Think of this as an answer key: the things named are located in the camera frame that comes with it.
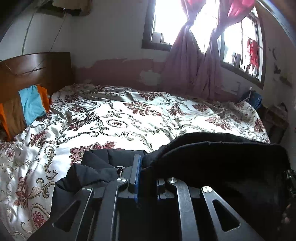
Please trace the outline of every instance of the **pillow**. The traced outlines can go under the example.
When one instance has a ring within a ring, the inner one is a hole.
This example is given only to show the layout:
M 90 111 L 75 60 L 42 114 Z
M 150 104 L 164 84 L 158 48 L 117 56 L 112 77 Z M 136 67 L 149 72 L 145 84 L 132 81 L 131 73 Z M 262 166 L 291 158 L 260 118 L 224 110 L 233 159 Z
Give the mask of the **pillow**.
M 26 129 L 33 121 L 49 112 L 47 90 L 39 85 L 22 89 L 17 96 L 0 104 L 0 121 L 7 140 Z

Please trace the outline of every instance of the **headboard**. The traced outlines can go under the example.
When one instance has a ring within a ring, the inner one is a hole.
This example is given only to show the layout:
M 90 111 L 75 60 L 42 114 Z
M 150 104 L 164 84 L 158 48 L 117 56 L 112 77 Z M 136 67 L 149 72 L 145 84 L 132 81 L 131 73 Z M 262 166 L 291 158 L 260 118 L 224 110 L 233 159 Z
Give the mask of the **headboard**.
M 73 83 L 69 52 L 27 54 L 0 62 L 0 103 L 31 85 L 40 84 L 51 95 Z

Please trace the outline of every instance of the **purple curtain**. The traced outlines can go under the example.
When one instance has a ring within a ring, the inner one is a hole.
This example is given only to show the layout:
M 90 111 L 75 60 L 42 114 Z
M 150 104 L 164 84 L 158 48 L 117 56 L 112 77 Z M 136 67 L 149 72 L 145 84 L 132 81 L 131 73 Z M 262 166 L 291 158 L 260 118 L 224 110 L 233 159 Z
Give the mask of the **purple curtain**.
M 254 6 L 255 0 L 220 0 L 218 24 L 213 29 L 210 45 L 202 56 L 192 94 L 214 100 L 215 93 L 220 93 L 221 66 L 217 40 L 227 27 L 242 21 Z
M 166 92 L 185 94 L 196 79 L 202 53 L 190 27 L 205 3 L 206 0 L 181 0 L 187 23 L 181 28 L 172 45 L 161 74 L 161 88 Z

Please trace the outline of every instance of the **bedspread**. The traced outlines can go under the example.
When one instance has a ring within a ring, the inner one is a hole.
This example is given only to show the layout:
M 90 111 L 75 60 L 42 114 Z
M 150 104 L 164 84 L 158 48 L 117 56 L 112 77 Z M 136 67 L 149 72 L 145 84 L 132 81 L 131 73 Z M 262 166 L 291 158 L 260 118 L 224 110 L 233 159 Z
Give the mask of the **bedspread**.
M 14 142 L 0 142 L 0 218 L 15 240 L 26 240 L 49 218 L 56 181 L 83 152 L 152 152 L 189 132 L 224 132 L 269 143 L 247 103 L 208 103 L 164 92 L 91 84 L 66 86 L 51 111 Z

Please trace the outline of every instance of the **curtain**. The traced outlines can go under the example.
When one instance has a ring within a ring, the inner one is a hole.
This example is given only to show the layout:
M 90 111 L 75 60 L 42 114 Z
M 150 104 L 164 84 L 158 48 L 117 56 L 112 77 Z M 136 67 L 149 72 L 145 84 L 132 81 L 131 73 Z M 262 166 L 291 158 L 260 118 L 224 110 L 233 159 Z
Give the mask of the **curtain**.
M 220 0 L 218 24 L 213 29 L 210 45 L 203 54 L 194 81 L 193 94 L 204 99 L 215 99 L 221 90 L 221 66 L 217 40 L 224 30 L 242 21 L 254 8 L 255 0 Z
M 185 94 L 196 78 L 202 53 L 190 27 L 205 3 L 206 0 L 181 0 L 187 22 L 172 45 L 161 74 L 161 89 L 166 92 Z

